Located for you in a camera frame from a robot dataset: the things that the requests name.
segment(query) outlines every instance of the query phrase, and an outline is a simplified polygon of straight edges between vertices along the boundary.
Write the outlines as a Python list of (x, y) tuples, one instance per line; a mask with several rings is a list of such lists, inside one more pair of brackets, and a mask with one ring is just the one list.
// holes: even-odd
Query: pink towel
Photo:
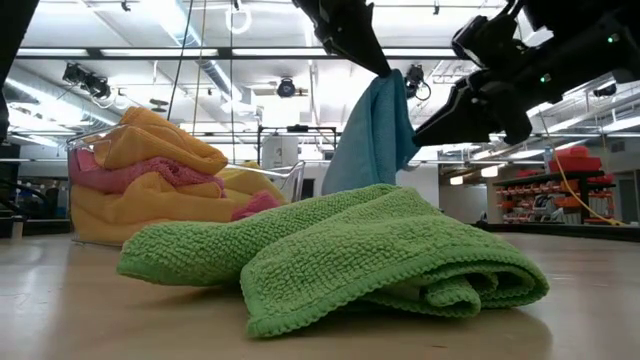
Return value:
[(140, 175), (158, 172), (174, 187), (217, 183), (223, 189), (223, 181), (219, 177), (195, 171), (175, 160), (155, 157), (126, 168), (106, 170), (101, 168), (93, 158), (93, 153), (78, 149), (71, 151), (69, 159), (69, 176), (72, 184), (78, 184), (105, 194), (122, 194), (124, 190)]
[(276, 200), (268, 191), (260, 191), (255, 193), (249, 203), (236, 211), (231, 215), (231, 221), (238, 221), (249, 216), (253, 216), (259, 212), (277, 208), (280, 206), (280, 202)]

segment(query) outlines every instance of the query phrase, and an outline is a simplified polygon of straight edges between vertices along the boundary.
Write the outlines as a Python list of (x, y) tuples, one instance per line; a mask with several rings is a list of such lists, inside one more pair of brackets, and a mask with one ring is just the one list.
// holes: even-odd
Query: clear plastic bin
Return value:
[(240, 221), (301, 199), (304, 162), (230, 165), (164, 119), (134, 120), (67, 142), (76, 241), (121, 246), (150, 224)]

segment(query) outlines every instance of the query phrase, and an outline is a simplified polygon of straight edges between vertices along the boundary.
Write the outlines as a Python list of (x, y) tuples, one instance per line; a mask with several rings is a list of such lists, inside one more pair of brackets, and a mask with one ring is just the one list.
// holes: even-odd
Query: gray floor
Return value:
[(333, 315), (270, 341), (246, 338), (237, 292), (119, 277), (117, 249), (69, 236), (0, 240), (0, 358), (640, 358), (640, 245), (504, 237), (547, 274), (552, 290), (539, 303), (466, 321)]

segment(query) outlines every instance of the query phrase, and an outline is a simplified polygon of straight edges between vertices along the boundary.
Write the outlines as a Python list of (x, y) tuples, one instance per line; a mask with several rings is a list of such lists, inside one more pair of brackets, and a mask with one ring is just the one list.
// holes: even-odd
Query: green towel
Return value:
[(232, 224), (152, 225), (118, 272), (171, 285), (238, 280), (249, 334), (305, 327), (354, 300), (445, 317), (521, 306), (549, 287), (516, 248), (442, 215), (411, 188), (375, 185)]

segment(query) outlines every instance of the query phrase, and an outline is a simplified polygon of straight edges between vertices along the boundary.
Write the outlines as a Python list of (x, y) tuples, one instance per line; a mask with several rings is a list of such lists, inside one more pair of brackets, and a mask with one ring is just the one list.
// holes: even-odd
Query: blue towel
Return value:
[(394, 70), (376, 78), (353, 108), (322, 183), (322, 194), (396, 183), (418, 147), (411, 138), (404, 78)]

